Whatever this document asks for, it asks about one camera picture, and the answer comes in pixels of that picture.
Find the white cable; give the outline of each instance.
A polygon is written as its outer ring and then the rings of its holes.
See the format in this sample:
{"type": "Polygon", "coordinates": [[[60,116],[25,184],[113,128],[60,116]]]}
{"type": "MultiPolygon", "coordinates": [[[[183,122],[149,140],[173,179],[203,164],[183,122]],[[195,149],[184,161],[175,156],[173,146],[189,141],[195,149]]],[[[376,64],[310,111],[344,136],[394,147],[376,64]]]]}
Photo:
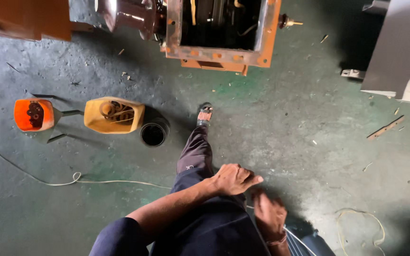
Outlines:
{"type": "Polygon", "coordinates": [[[308,249],[308,251],[310,251],[314,256],[317,256],[313,251],[311,251],[311,249],[309,247],[307,247],[305,245],[305,243],[303,243],[297,236],[295,236],[290,230],[287,229],[287,227],[283,227],[284,230],[286,230],[287,232],[289,232],[289,234],[291,234],[293,237],[295,237],[295,239],[297,239],[306,249],[308,249]]]}
{"type": "Polygon", "coordinates": [[[139,184],[145,184],[145,185],[150,185],[150,186],[154,186],[154,187],[158,187],[158,188],[163,188],[163,189],[171,189],[169,187],[164,187],[164,186],[159,186],[153,183],[148,183],[148,182],[142,182],[142,181],[133,181],[133,180],[107,180],[107,181],[80,181],[80,177],[82,177],[82,173],[81,172],[76,172],[74,173],[74,175],[72,175],[72,178],[74,179],[72,182],[69,183],[62,183],[62,184],[52,184],[52,183],[48,183],[45,182],[43,180],[40,180],[34,176],[32,176],[31,174],[29,174],[28,172],[26,172],[25,170],[23,170],[22,168],[20,168],[18,165],[16,165],[15,163],[11,162],[9,159],[5,158],[3,155],[0,154],[0,157],[3,158],[5,161],[7,161],[9,164],[11,164],[12,166],[14,166],[15,168],[17,168],[17,170],[19,170],[20,172],[22,172],[24,175],[40,182],[43,183],[45,185],[48,186],[65,186],[65,185],[71,185],[74,183],[111,183],[111,182],[130,182],[130,183],[139,183],[139,184]]]}

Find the person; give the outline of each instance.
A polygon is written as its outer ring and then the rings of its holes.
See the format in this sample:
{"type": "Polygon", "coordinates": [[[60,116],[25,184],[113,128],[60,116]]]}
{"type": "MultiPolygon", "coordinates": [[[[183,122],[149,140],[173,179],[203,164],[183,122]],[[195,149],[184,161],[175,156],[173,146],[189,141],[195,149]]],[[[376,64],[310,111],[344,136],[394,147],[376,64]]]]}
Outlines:
{"type": "Polygon", "coordinates": [[[271,201],[262,189],[253,190],[260,233],[246,212],[243,193],[263,178],[238,164],[223,165],[213,175],[207,142],[212,112],[211,104],[200,108],[170,194],[110,223],[90,256],[145,256],[152,242],[152,256],[290,255],[283,230],[287,212],[279,198],[271,201]]]}

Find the foot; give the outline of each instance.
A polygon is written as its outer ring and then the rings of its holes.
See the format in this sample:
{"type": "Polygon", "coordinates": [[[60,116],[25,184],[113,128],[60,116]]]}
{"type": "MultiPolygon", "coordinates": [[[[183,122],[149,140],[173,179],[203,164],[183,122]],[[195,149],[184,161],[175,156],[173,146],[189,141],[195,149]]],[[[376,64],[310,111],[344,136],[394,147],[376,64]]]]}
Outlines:
{"type": "Polygon", "coordinates": [[[197,117],[197,126],[210,126],[211,115],[213,114],[213,107],[211,104],[205,104],[200,108],[199,116],[197,117]]]}

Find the wooden stick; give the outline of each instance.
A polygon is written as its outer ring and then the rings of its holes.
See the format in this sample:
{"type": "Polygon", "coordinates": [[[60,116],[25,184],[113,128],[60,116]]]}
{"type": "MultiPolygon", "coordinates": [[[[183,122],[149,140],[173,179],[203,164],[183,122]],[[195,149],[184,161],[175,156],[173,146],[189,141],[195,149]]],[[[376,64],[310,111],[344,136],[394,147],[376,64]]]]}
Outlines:
{"type": "Polygon", "coordinates": [[[124,121],[129,121],[129,120],[132,120],[132,119],[134,119],[134,118],[131,118],[131,119],[126,119],[126,120],[119,120],[119,121],[115,121],[115,122],[111,122],[111,123],[124,122],[124,121]]]}
{"type": "Polygon", "coordinates": [[[391,122],[389,125],[382,127],[381,129],[377,130],[376,132],[372,133],[370,136],[366,137],[368,140],[373,140],[379,137],[384,132],[390,130],[391,128],[395,127],[397,124],[404,121],[404,116],[400,116],[400,118],[396,119],[395,121],[391,122]]]}

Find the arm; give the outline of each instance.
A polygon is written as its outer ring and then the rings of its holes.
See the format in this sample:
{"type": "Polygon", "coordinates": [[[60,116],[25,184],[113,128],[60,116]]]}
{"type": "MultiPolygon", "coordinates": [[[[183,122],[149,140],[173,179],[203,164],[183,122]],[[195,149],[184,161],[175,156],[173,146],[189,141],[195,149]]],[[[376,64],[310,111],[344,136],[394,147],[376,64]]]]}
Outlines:
{"type": "Polygon", "coordinates": [[[126,217],[136,220],[152,242],[170,223],[204,201],[218,195],[241,194],[262,181],[261,176],[238,164],[223,165],[215,176],[142,206],[126,217]]]}
{"type": "Polygon", "coordinates": [[[258,189],[253,192],[252,200],[257,227],[267,242],[271,256],[290,256],[283,229],[287,211],[281,199],[271,201],[262,189],[258,189]]]}

